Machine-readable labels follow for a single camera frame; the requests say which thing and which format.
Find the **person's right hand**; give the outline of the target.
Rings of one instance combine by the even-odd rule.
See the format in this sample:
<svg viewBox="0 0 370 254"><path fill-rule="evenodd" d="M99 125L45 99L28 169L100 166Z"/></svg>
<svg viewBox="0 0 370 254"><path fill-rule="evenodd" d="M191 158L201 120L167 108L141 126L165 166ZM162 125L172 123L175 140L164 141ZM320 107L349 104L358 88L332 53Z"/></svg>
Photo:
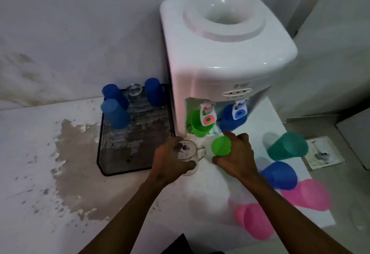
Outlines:
<svg viewBox="0 0 370 254"><path fill-rule="evenodd" d="M225 132L224 135L232 142L231 152L228 154L232 164L230 168L221 169L243 184L256 180L259 177L259 173L254 159L254 152L249 142L249 135L246 133L235 135L232 132Z"/></svg>

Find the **person's left hand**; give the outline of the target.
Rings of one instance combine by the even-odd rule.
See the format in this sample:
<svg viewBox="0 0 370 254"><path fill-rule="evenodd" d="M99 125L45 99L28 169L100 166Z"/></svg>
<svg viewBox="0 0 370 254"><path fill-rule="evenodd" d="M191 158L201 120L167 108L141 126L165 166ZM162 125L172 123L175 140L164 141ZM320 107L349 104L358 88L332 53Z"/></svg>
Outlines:
<svg viewBox="0 0 370 254"><path fill-rule="evenodd" d="M173 183L181 176L171 167L169 149L166 148L168 140L156 148L152 168L147 179L149 182L154 183L161 188Z"/></svg>

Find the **green plastic cup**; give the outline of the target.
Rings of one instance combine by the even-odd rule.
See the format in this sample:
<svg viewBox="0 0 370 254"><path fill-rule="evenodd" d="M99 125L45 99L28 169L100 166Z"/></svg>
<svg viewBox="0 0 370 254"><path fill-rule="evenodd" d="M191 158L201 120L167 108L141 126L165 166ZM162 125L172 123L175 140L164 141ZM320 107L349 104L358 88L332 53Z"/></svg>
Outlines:
<svg viewBox="0 0 370 254"><path fill-rule="evenodd" d="M194 134L196 137L205 137L214 126L214 124L209 127L202 126L200 121L200 109L193 113L190 123L192 134Z"/></svg>
<svg viewBox="0 0 370 254"><path fill-rule="evenodd" d="M232 142L227 136L216 138L211 144L211 151L215 156L226 156L231 152Z"/></svg>

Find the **clear glass mug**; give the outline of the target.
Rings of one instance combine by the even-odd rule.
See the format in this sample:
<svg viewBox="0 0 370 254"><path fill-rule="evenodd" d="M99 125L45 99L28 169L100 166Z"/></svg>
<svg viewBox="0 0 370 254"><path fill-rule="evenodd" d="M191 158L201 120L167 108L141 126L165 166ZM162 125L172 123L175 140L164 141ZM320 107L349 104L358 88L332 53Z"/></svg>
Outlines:
<svg viewBox="0 0 370 254"><path fill-rule="evenodd" d="M172 154L179 161L193 161L196 163L194 169L183 174L183 176L191 176L197 172L200 160L205 157L206 147L203 145L197 146L191 140L181 140L172 146Z"/></svg>

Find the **person's left forearm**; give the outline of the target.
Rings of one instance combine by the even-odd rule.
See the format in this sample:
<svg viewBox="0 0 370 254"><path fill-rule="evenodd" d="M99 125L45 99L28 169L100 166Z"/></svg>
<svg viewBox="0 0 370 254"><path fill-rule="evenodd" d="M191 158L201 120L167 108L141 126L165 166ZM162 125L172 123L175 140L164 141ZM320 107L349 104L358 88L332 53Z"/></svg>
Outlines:
<svg viewBox="0 0 370 254"><path fill-rule="evenodd" d="M130 254L151 205L168 183L164 175L149 176L118 214L78 254Z"/></svg>

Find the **person's right forearm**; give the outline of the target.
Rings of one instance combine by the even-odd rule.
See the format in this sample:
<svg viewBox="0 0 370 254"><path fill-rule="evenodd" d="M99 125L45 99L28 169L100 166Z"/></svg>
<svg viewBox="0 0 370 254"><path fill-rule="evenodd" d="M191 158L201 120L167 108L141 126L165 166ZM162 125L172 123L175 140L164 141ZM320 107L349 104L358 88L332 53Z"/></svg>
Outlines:
<svg viewBox="0 0 370 254"><path fill-rule="evenodd" d="M258 173L237 179L261 205L289 254L353 254L277 193Z"/></svg>

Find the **blue plastic cup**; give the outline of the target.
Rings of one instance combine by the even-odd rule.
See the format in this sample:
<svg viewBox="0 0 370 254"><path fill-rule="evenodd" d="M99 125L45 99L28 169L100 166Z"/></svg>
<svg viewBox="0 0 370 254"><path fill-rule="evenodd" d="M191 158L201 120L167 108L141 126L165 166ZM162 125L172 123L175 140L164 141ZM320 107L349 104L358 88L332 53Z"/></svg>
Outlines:
<svg viewBox="0 0 370 254"><path fill-rule="evenodd" d="M238 119L233 118L233 104L227 105L224 110L221 117L221 120L219 121L219 128L221 132L232 132L233 130L237 129L238 127L242 126L247 121L247 111L244 111L245 109L241 108L237 110L237 113L242 111L242 113L245 115L241 116L241 114L238 116Z"/></svg>
<svg viewBox="0 0 370 254"><path fill-rule="evenodd" d="M167 103L165 92L158 79L149 78L144 86L148 102L152 106L161 107Z"/></svg>
<svg viewBox="0 0 370 254"><path fill-rule="evenodd" d="M104 96L104 101L107 99L114 99L116 100L120 106L127 110L129 107L129 101L124 96L122 91L118 88L115 84L107 84L102 88L102 94Z"/></svg>
<svg viewBox="0 0 370 254"><path fill-rule="evenodd" d="M282 161L270 164L259 173L266 178L273 189L293 190L298 184L298 176L295 170Z"/></svg>
<svg viewBox="0 0 370 254"><path fill-rule="evenodd" d="M129 113L115 99L106 99L101 104L105 119L114 129L124 129L131 124Z"/></svg>

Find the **red dispenser tap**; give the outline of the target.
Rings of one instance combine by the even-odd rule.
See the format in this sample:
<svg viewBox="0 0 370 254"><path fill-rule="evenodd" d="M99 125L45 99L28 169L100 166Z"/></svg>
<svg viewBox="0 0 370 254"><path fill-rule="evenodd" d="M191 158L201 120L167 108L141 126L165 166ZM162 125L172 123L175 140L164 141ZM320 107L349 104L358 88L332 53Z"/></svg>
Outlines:
<svg viewBox="0 0 370 254"><path fill-rule="evenodd" d="M201 104L200 121L204 127L209 127L217 121L214 102L208 101Z"/></svg>

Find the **black mesh tray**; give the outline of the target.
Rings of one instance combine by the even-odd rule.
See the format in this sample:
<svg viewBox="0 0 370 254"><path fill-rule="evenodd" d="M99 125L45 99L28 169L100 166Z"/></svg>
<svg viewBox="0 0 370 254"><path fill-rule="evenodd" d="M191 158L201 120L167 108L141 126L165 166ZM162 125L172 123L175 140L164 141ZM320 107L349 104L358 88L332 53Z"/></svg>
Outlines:
<svg viewBox="0 0 370 254"><path fill-rule="evenodd" d="M175 136L169 84L161 84L167 103L152 106L146 97L129 104L131 123L124 129L114 129L102 115L97 166L109 177L152 167L155 149Z"/></svg>

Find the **blue dispenser tap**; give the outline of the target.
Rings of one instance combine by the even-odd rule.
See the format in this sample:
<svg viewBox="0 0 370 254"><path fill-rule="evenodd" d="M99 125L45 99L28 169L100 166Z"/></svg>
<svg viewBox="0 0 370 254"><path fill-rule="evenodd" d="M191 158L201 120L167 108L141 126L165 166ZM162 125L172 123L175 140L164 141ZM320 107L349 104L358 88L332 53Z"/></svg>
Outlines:
<svg viewBox="0 0 370 254"><path fill-rule="evenodd" d="M248 110L246 105L247 99L235 100L232 107L232 117L234 120L238 120L244 116L247 116Z"/></svg>

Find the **teal plastic cup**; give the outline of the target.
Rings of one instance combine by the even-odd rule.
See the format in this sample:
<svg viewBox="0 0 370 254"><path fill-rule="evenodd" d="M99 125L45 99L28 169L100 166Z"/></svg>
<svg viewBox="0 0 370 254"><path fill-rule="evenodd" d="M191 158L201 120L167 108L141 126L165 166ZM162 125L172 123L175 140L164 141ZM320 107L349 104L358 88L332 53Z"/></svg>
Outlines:
<svg viewBox="0 0 370 254"><path fill-rule="evenodd" d="M289 131L267 149L267 154L274 161L283 161L295 157L304 157L308 151L307 141L301 135Z"/></svg>

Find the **pink plastic cup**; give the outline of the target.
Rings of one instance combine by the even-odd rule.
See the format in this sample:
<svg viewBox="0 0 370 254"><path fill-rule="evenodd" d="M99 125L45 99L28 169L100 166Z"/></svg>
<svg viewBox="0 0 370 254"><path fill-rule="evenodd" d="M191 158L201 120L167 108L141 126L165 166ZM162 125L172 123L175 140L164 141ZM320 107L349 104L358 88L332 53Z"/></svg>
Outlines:
<svg viewBox="0 0 370 254"><path fill-rule="evenodd" d="M258 203L237 205L234 216L238 225L256 240L265 241L274 234L273 226Z"/></svg>
<svg viewBox="0 0 370 254"><path fill-rule="evenodd" d="M281 194L296 207L316 211L327 211L331 207L328 190L320 182L313 179L300 181L292 190L281 190Z"/></svg>

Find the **clear drinking glass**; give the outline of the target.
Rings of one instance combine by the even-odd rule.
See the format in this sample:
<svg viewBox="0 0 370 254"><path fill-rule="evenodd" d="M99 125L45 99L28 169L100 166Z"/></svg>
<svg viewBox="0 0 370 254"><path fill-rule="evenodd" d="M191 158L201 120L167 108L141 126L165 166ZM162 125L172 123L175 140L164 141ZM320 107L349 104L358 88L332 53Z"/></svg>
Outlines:
<svg viewBox="0 0 370 254"><path fill-rule="evenodd" d="M127 97L131 103L145 100L145 91L140 84L131 84L126 88Z"/></svg>

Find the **grey power plug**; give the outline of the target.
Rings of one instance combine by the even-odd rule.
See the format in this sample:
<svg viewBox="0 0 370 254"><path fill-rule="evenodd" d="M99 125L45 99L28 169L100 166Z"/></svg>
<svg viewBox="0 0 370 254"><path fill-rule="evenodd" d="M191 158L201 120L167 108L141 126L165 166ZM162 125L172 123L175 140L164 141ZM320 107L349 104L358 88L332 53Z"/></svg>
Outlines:
<svg viewBox="0 0 370 254"><path fill-rule="evenodd" d="M314 155L314 157L315 157L318 161L320 161L320 162L322 162L322 163L324 163L324 164L328 164L328 163L330 163L331 155L330 155L330 154L328 154L328 153L318 152L318 153L316 153L316 154Z"/></svg>

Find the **white water dispenser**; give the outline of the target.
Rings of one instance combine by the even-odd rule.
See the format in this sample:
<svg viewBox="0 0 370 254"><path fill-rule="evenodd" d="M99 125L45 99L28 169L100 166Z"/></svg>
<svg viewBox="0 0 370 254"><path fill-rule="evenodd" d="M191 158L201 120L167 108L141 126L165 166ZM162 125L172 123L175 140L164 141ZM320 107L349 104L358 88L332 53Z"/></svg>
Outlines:
<svg viewBox="0 0 370 254"><path fill-rule="evenodd" d="M165 0L160 16L179 135L202 102L245 99L252 112L298 55L262 0Z"/></svg>

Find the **white wall socket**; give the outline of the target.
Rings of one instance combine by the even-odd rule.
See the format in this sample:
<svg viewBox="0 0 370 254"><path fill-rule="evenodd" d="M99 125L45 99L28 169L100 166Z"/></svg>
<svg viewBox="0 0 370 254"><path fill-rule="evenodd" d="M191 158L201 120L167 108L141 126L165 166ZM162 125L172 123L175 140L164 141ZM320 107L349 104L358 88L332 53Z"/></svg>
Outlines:
<svg viewBox="0 0 370 254"><path fill-rule="evenodd" d="M340 154L339 150L328 136L306 139L306 141L309 146L309 151L303 157L303 161L310 171L345 163L345 158ZM315 158L315 154L318 152L330 154L330 163L324 164L318 161Z"/></svg>

